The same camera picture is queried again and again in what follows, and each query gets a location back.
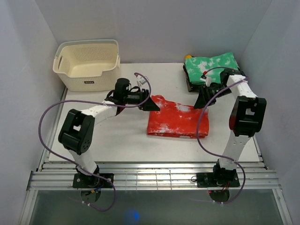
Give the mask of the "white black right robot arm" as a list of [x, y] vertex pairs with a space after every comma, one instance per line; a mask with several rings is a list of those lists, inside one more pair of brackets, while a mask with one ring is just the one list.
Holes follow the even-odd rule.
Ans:
[[214, 83], [203, 72], [201, 79], [205, 84], [200, 86], [199, 95], [194, 105], [195, 109], [203, 112], [210, 105], [215, 104], [218, 97], [232, 93], [235, 103], [229, 118], [230, 136], [222, 155], [212, 172], [196, 174], [196, 183], [199, 188], [210, 187], [239, 187], [237, 175], [238, 160], [248, 141], [258, 133], [263, 124], [267, 101], [258, 97], [249, 87], [247, 76], [240, 70], [223, 67], [220, 73], [220, 83]]

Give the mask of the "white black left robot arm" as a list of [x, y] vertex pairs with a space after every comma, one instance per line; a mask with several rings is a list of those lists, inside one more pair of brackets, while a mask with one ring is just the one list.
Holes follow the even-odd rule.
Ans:
[[95, 125], [117, 116], [126, 105], [136, 105], [146, 112], [159, 112], [160, 108], [151, 99], [150, 91], [140, 85], [132, 87], [128, 79], [119, 78], [100, 105], [81, 111], [71, 109], [67, 113], [58, 141], [71, 153], [79, 179], [88, 187], [99, 183], [99, 167], [89, 151]]

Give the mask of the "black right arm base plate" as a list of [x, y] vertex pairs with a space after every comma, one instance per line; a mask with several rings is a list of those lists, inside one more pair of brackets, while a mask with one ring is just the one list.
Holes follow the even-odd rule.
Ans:
[[229, 185], [230, 188], [238, 188], [240, 181], [237, 173], [231, 177], [221, 177], [213, 172], [199, 172], [196, 174], [198, 188], [221, 188]]

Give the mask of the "red white tie-dye trousers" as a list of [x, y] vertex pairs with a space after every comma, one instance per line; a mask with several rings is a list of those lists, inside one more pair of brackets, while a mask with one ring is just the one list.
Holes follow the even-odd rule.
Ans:
[[190, 139], [208, 136], [210, 128], [208, 110], [204, 112], [197, 135], [196, 128], [202, 109], [168, 101], [161, 95], [152, 96], [151, 99], [160, 110], [150, 112], [147, 135]]

